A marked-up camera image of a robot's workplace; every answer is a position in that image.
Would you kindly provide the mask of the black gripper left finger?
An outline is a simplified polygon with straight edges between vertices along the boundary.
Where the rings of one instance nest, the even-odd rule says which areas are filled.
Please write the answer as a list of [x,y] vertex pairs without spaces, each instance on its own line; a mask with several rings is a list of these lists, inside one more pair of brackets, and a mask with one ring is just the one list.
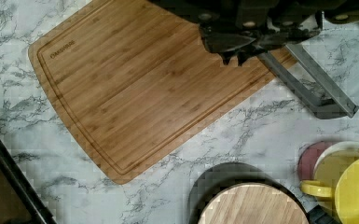
[[208,22],[199,26],[200,37],[205,49],[218,54],[224,65],[228,65],[233,57],[238,65],[243,65],[250,57],[250,45],[255,38],[244,35],[240,29],[229,22]]

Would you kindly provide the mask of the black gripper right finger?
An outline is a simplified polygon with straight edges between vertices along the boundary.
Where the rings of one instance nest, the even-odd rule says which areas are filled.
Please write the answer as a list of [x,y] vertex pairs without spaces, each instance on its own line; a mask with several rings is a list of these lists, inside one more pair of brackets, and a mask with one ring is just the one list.
[[317,36],[323,29],[322,14],[310,15],[299,26],[275,27],[271,19],[263,29],[244,31],[246,37],[253,41],[239,49],[238,66],[242,66],[249,58],[270,50],[280,49],[287,44],[298,44]]

